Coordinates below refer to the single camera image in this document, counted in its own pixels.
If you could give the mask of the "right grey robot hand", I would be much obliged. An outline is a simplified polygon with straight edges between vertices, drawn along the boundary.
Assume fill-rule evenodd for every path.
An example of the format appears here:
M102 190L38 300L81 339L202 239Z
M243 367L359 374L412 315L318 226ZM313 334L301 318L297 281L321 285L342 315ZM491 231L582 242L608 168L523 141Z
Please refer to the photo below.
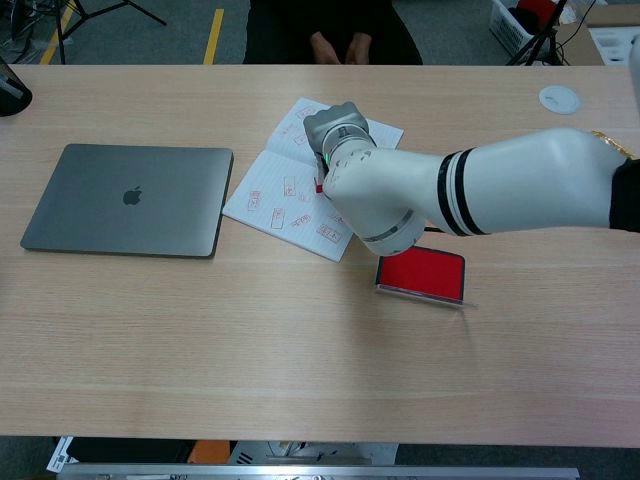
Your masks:
M307 116L303 126L316 158L320 178L329 172L331 155L345 141L356 139L375 144L366 118L352 102L334 105Z

